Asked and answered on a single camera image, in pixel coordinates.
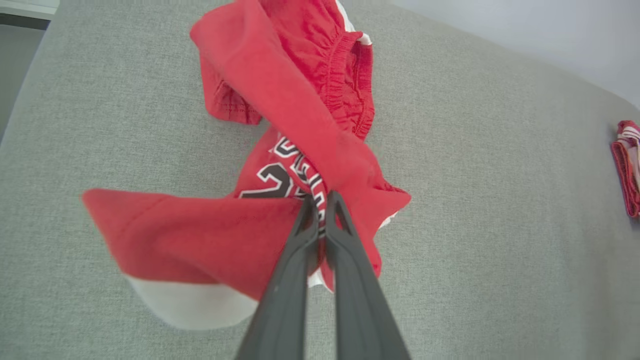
gray fabric surface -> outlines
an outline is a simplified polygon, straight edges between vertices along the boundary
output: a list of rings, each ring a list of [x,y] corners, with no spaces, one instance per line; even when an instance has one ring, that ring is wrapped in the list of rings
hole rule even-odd
[[[266,124],[204,109],[188,31],[216,3],[63,1],[0,145],[0,357],[233,356],[246,322],[187,332],[154,318],[79,201],[94,186],[233,189]],[[374,41],[367,143],[413,195],[376,236],[413,357],[640,356],[640,227],[608,149],[640,113],[398,8],[349,18]],[[331,359],[332,296],[309,302],[308,358]]]

red fabric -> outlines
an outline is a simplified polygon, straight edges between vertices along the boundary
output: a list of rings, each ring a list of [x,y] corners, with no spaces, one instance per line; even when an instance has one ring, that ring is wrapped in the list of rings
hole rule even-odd
[[[337,190],[379,275],[373,237],[410,196],[384,180],[362,142],[373,105],[372,50],[357,42],[361,36],[344,31],[333,1],[242,0],[204,15],[191,38],[200,50],[207,109],[246,124],[260,114],[272,127],[223,199],[85,193],[122,271],[147,280],[222,282],[259,299],[300,208],[297,197],[312,193],[322,215],[326,194]],[[332,288],[333,274],[319,262]]]
[[[640,164],[637,156],[630,156],[630,152],[637,153],[638,141],[634,137],[625,136],[626,131],[633,131],[633,129],[638,131],[640,135],[640,128],[632,121],[621,121],[618,124],[618,140],[611,144],[611,152],[620,177],[627,214],[630,217],[638,217],[640,215],[640,189],[636,174],[638,174]]]

red and white cloth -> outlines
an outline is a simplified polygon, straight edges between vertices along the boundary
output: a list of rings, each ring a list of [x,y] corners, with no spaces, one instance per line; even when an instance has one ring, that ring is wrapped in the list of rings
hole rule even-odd
[[[336,0],[238,0],[191,30],[207,110],[271,127],[236,189],[222,199],[94,189],[83,200],[122,272],[163,320],[185,329],[253,313],[284,247],[300,197],[324,216],[339,191],[376,275],[378,228],[410,196],[384,180],[363,139],[371,126],[372,47]],[[321,252],[319,279],[333,288]]]
[[[640,215],[640,127],[630,120],[618,124],[618,139],[611,144],[627,214]]]

white wall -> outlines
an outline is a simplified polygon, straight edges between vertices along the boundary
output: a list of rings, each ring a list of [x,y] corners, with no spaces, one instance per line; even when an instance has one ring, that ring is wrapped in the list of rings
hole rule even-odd
[[[640,108],[640,0],[392,0],[541,59]]]

